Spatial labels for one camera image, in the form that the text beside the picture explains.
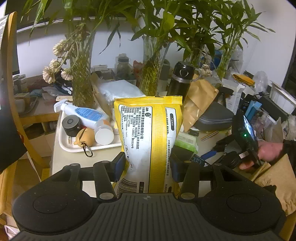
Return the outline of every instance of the white jar lid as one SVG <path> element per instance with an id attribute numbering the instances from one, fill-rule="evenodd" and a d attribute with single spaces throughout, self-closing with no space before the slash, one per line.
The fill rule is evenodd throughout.
<path id="1" fill-rule="evenodd" d="M 108 128 L 99 129 L 95 134 L 95 140 L 100 145 L 109 145 L 114 140 L 114 133 Z"/>

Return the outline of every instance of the desk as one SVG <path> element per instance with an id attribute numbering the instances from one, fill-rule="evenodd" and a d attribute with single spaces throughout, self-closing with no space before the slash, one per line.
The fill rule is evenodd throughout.
<path id="1" fill-rule="evenodd" d="M 106 148 L 102 150 L 93 151 L 93 157 L 85 156 L 84 152 L 71 153 L 63 150 L 59 145 L 59 126 L 61 122 L 62 112 L 60 112 L 57 129 L 55 133 L 54 140 L 54 150 L 52 154 L 52 163 L 51 163 L 51 175 L 60 171 L 64 166 L 70 165 L 72 163 L 79 163 L 81 167 L 92 167 L 98 161 L 112 161 L 118 153 L 121 151 L 121 147 Z M 224 133 L 218 133 L 212 138 L 207 139 L 206 141 L 201 141 L 200 138 L 205 136 L 205 133 L 201 133 L 197 138 L 198 144 L 198 155 L 205 154 L 210 151 L 212 147 L 215 146 L 216 141 L 221 140 L 225 137 Z M 217 153 L 214 157 L 211 157 L 207 160 L 212 164 L 215 160 L 222 156 L 223 153 Z M 94 186 L 94 181 L 84 181 L 82 190 L 85 191 L 89 196 L 96 197 L 96 191 Z M 199 196 L 204 196 L 207 192 L 210 191 L 210 181 L 200 181 Z"/>
<path id="2" fill-rule="evenodd" d="M 54 104 L 55 102 L 47 103 L 42 97 L 38 97 L 34 108 L 29 113 L 20 116 L 22 125 L 57 121 L 59 113 L 54 112 Z"/>

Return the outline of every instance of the white spray bottle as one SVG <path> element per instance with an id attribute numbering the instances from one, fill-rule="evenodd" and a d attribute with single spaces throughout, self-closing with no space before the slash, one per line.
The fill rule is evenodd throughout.
<path id="1" fill-rule="evenodd" d="M 54 112 L 64 111 L 66 115 L 76 115 L 79 117 L 82 125 L 94 129 L 98 120 L 109 121 L 109 116 L 100 108 L 94 110 L 90 108 L 77 107 L 71 103 L 66 103 L 67 99 L 61 100 L 54 105 Z"/>

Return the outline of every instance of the printed label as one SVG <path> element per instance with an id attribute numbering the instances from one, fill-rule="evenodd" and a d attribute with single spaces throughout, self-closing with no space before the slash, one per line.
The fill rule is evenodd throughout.
<path id="1" fill-rule="evenodd" d="M 117 196 L 123 192 L 148 193 L 151 162 L 152 107 L 127 107 L 119 105 L 123 146 L 130 166 L 124 178 L 115 186 Z M 174 108 L 165 108 L 167 155 L 164 192 L 173 191 L 169 157 L 176 139 L 177 118 Z"/>
<path id="2" fill-rule="evenodd" d="M 98 121 L 104 115 L 102 112 L 89 108 L 76 108 L 75 113 L 91 121 Z"/>
<path id="3" fill-rule="evenodd" d="M 152 107 L 119 105 L 120 126 L 126 158 L 130 163 L 127 173 L 115 186 L 122 192 L 148 192 L 152 139 Z"/>

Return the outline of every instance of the wooden chair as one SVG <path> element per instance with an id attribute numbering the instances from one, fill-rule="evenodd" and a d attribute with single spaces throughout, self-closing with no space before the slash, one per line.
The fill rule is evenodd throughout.
<path id="1" fill-rule="evenodd" d="M 6 75 L 6 79 L 3 81 L 7 81 L 7 91 L 9 96 L 9 103 L 11 108 L 11 113 L 13 116 L 13 120 L 18 132 L 23 136 L 24 145 L 32 157 L 32 159 L 40 165 L 42 168 L 47 168 L 48 165 L 44 160 L 42 160 L 41 156 L 36 152 L 36 150 L 31 145 L 24 128 L 21 124 L 16 106 L 15 99 L 13 93 L 13 80 L 12 80 L 12 58 L 13 58 L 13 46 L 14 40 L 16 39 L 16 28 L 17 28 L 17 12 L 13 12 L 8 16 L 6 30 L 3 34 L 3 39 L 1 43 L 1 54 L 7 55 L 6 69 L 3 69 L 3 72 Z M 17 166 L 17 161 L 7 167 L 0 174 L 0 214 L 4 213 L 5 215 L 12 216 L 11 213 L 11 200 L 12 200 L 12 187 L 13 180 L 15 176 L 15 170 Z M 6 224 L 6 221 L 0 219 L 0 224 Z"/>

